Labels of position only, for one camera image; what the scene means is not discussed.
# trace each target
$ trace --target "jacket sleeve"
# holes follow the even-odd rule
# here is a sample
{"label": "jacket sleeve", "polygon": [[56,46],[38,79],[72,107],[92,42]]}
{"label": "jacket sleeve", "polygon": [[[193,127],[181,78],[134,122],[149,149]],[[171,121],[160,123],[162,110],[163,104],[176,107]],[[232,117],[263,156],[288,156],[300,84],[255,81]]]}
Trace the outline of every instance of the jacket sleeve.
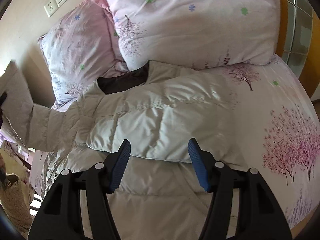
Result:
{"label": "jacket sleeve", "polygon": [[33,103],[28,84],[14,62],[0,77],[0,95],[7,93],[1,106],[5,127],[24,147],[51,152],[60,141],[65,113]]}

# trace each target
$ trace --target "floral pillowcase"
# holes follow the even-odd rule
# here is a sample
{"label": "floral pillowcase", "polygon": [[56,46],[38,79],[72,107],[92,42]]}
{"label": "floral pillowcase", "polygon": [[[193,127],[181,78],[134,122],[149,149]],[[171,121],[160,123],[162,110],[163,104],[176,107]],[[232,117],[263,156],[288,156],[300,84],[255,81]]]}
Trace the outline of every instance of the floral pillowcase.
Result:
{"label": "floral pillowcase", "polygon": [[38,39],[52,78],[54,108],[77,98],[99,76],[127,71],[114,33],[104,9],[84,0]]}
{"label": "floral pillowcase", "polygon": [[148,60],[193,69],[270,61],[278,0],[92,0],[115,23],[130,71]]}

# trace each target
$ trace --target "blue gripper pad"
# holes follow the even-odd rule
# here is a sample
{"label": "blue gripper pad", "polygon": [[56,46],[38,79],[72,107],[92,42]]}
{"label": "blue gripper pad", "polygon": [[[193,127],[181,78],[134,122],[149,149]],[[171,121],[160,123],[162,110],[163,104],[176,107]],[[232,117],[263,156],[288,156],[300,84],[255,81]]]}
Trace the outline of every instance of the blue gripper pad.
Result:
{"label": "blue gripper pad", "polygon": [[123,177],[125,168],[130,157],[131,145],[129,141],[125,142],[124,147],[121,149],[121,153],[117,159],[117,162],[112,170],[112,179],[110,183],[110,189],[114,192],[119,186]]}
{"label": "blue gripper pad", "polygon": [[190,159],[192,161],[193,168],[196,171],[198,181],[200,183],[200,186],[204,188],[205,191],[210,190],[210,184],[209,184],[209,177],[206,167],[204,166],[204,163],[201,159],[201,156],[199,154],[199,151],[201,151],[198,143],[194,138],[189,140],[188,142],[188,152]]}

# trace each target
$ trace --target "glass block wall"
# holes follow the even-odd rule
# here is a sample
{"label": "glass block wall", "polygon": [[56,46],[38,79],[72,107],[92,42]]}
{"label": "glass block wall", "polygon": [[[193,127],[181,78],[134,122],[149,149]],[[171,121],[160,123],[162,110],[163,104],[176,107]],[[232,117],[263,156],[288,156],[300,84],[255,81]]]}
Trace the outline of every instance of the glass block wall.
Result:
{"label": "glass block wall", "polygon": [[312,6],[308,0],[288,0],[288,27],[282,59],[300,76],[312,35]]}

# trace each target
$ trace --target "white puffer jacket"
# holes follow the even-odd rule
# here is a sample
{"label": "white puffer jacket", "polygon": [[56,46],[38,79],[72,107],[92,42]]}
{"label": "white puffer jacket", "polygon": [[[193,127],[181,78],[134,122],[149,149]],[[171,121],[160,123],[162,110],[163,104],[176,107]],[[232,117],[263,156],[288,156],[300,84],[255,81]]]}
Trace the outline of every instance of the white puffer jacket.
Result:
{"label": "white puffer jacket", "polygon": [[105,95],[95,82],[60,113],[33,104],[11,63],[0,93],[8,94],[4,116],[25,146],[52,152],[44,166],[45,193],[63,169],[87,170],[128,139],[132,156],[119,189],[108,196],[121,239],[191,240],[199,237],[211,195],[197,181],[188,140],[195,137],[216,159],[247,169],[235,152],[230,93],[221,82],[209,73],[150,62],[143,86]]}

